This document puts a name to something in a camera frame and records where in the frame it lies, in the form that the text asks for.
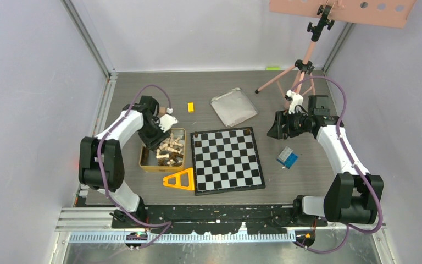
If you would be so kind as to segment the black white folding chessboard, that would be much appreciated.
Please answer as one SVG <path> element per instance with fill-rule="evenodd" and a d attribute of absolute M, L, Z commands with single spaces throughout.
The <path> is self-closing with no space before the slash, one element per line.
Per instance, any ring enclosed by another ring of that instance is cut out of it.
<path fill-rule="evenodd" d="M 190 133 L 196 196 L 266 187 L 254 131 L 247 127 Z"/>

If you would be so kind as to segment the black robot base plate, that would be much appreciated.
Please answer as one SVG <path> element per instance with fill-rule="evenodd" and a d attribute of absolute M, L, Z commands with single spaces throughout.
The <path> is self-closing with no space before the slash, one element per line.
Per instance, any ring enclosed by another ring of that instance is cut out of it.
<path fill-rule="evenodd" d="M 301 216 L 290 204 L 188 204 L 147 205 L 140 220 L 147 230 L 159 234 L 171 222 L 167 234 L 235 234 L 246 227 L 248 234 L 281 234 L 288 227 L 326 227 L 327 221 Z"/>

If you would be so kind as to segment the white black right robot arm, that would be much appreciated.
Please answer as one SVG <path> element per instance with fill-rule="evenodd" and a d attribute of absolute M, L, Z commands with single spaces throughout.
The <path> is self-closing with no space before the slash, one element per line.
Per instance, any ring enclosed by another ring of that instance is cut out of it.
<path fill-rule="evenodd" d="M 277 111 L 267 136 L 287 139 L 310 133 L 325 151 L 334 180 L 324 196 L 299 195 L 294 200 L 292 220 L 307 225 L 313 217 L 330 222 L 373 224 L 379 215 L 384 182 L 371 174 L 359 161 L 350 146 L 343 122 L 332 115 L 327 95 L 311 95 L 308 108 L 302 107 L 303 97 L 289 91 L 285 99 L 288 109 Z"/>

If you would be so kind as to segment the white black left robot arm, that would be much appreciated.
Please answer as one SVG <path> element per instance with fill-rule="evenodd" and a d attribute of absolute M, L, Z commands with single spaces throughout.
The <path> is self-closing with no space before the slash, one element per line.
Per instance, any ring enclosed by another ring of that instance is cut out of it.
<path fill-rule="evenodd" d="M 154 150 L 170 136 L 172 126 L 178 121 L 171 108 L 162 116 L 159 110 L 156 99 L 141 96 L 138 103 L 124 106 L 104 131 L 85 136 L 80 142 L 79 182 L 111 199 L 134 228 L 145 224 L 147 212 L 142 197 L 125 181 L 122 148 L 135 134 L 149 150 Z"/>

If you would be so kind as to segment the gold tin box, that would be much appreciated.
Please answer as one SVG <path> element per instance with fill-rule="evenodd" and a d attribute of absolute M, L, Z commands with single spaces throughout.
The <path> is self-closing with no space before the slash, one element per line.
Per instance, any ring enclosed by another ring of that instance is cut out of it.
<path fill-rule="evenodd" d="M 185 169 L 186 131 L 172 128 L 168 138 L 154 150 L 141 148 L 139 166 L 146 172 L 175 173 Z"/>

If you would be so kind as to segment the tin lid with bears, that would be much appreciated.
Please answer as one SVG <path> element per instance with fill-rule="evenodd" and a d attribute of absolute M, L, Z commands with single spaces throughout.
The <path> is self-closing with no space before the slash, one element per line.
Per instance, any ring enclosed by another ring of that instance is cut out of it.
<path fill-rule="evenodd" d="M 252 101 L 239 87 L 213 97 L 210 105 L 227 128 L 241 124 L 259 113 Z"/>

